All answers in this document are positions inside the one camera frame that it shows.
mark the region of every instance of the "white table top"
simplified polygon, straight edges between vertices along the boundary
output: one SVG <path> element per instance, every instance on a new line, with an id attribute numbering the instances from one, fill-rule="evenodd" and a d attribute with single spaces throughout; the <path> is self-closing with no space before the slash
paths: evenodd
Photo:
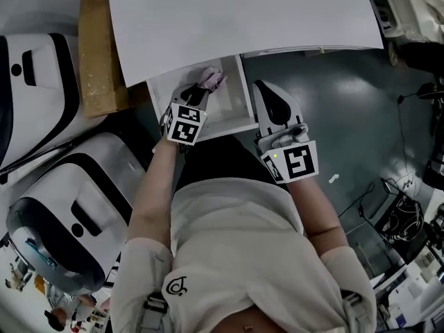
<path id="1" fill-rule="evenodd" d="M 110 6 L 127 86 L 264 49 L 382 48 L 369 0 L 110 0 Z"/>

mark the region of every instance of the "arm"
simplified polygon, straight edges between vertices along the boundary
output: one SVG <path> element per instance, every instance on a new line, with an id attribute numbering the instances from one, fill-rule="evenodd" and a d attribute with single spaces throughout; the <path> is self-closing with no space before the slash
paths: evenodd
<path id="1" fill-rule="evenodd" d="M 77 296 L 77 298 L 80 300 L 81 304 L 88 307 L 95 307 L 96 303 L 89 295 L 80 295 Z"/>
<path id="2" fill-rule="evenodd" d="M 128 240 L 151 238 L 170 247 L 171 195 L 177 144 L 163 137 L 136 196 Z"/>
<path id="3" fill-rule="evenodd" d="M 314 178 L 290 182 L 287 187 L 319 257 L 331 249 L 348 246 L 336 211 Z"/>

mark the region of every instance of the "white drawer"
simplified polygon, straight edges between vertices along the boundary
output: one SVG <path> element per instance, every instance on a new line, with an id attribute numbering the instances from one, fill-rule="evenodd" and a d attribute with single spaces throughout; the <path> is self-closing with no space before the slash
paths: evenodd
<path id="1" fill-rule="evenodd" d="M 200 132 L 198 142 L 258 128 L 239 55 L 209 60 L 148 79 L 146 83 L 157 120 L 168 108 L 173 91 L 181 85 L 197 83 L 202 71 L 208 66 L 223 71 L 228 79 L 210 95 L 207 122 Z"/>

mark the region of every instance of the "white robot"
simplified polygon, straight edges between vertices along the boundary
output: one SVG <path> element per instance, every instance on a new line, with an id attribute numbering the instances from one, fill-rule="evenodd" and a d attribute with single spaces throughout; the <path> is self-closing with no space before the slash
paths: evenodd
<path id="1" fill-rule="evenodd" d="M 82 115 L 77 38 L 0 36 L 0 173 L 105 119 Z"/>
<path id="2" fill-rule="evenodd" d="M 119 137 L 93 136 L 10 207 L 6 226 L 12 247 L 65 293 L 99 290 L 126 242 L 144 174 Z"/>

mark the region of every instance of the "shirt logo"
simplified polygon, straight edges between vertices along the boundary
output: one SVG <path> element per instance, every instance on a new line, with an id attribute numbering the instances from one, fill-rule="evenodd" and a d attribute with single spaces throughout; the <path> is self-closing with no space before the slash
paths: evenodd
<path id="1" fill-rule="evenodd" d="M 178 277 L 177 279 L 172 280 L 167 286 L 166 286 L 166 292 L 170 295 L 183 295 L 184 293 L 188 292 L 188 289 L 185 288 L 184 285 L 184 279 L 186 279 L 186 276 Z"/>

